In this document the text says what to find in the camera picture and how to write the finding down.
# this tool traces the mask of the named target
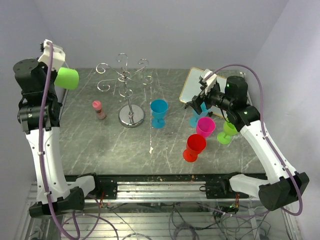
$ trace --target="table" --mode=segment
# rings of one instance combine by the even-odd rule
[[[146,74],[153,77],[152,84],[128,82],[133,91],[131,102],[145,111],[144,122],[136,128],[123,127],[118,120],[119,110],[127,104],[118,93],[123,83],[109,81],[108,92],[97,89],[100,80],[115,79],[116,73],[110,69],[105,74],[91,68],[77,70],[79,85],[68,91],[60,121],[60,152],[66,175],[264,173],[258,157],[240,134],[228,145],[217,141],[224,123],[218,116],[213,116],[216,129],[197,161],[183,159],[186,141],[196,132],[189,125],[192,109],[185,109],[179,102],[188,69],[147,69]],[[235,73],[227,70],[220,75]],[[162,129],[151,126],[150,103],[155,99],[164,99],[169,105]],[[92,108],[95,100],[101,101],[106,119],[97,119]]]

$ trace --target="pink cup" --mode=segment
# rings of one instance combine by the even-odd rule
[[[196,133],[204,138],[209,137],[216,129],[216,123],[210,117],[202,117],[196,124]]]

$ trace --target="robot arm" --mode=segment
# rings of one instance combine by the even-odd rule
[[[29,208],[31,217],[51,214],[44,189],[38,149],[40,108],[50,59],[50,49],[47,42],[50,41],[46,39],[41,44],[43,54],[38,60],[25,59],[17,62],[13,67],[15,79],[22,89],[17,118],[31,147],[38,185],[37,203]],[[59,148],[61,104],[58,103],[54,85],[66,55],[63,49],[56,45],[53,45],[53,51],[51,79],[43,116],[43,157],[54,211],[56,215],[59,215],[70,210],[83,210],[85,197],[97,188],[99,181],[95,174],[88,174],[77,178],[72,185],[68,185],[66,182]]]
[[[247,104],[248,84],[240,76],[230,76],[226,80],[224,92],[220,92],[217,76],[210,70],[205,70],[200,76],[201,92],[194,96],[187,104],[198,114],[202,112],[201,104],[204,102],[206,108],[216,106],[225,110],[227,118],[238,132],[249,142],[260,160],[267,180],[256,179],[241,173],[231,174],[228,179],[228,190],[242,192],[260,199],[261,203],[270,211],[288,205],[298,200],[297,192],[276,154],[267,143],[261,131],[260,113],[251,105]],[[298,173],[296,169],[282,155],[272,138],[268,135],[281,158],[285,161],[286,168],[294,177],[300,193],[306,189],[309,178],[305,172]]]

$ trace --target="pink salt shaker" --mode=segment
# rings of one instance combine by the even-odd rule
[[[105,114],[104,110],[102,109],[102,104],[100,101],[94,101],[92,103],[92,107],[94,108],[98,119],[102,120],[102,119],[106,118],[107,115]]]

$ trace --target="green cup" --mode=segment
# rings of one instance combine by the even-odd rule
[[[79,83],[79,74],[76,70],[60,67],[54,85],[64,89],[76,89]]]
[[[219,132],[216,138],[221,144],[229,144],[231,142],[231,136],[234,136],[237,133],[236,127],[232,123],[226,121],[223,124],[223,131]]]

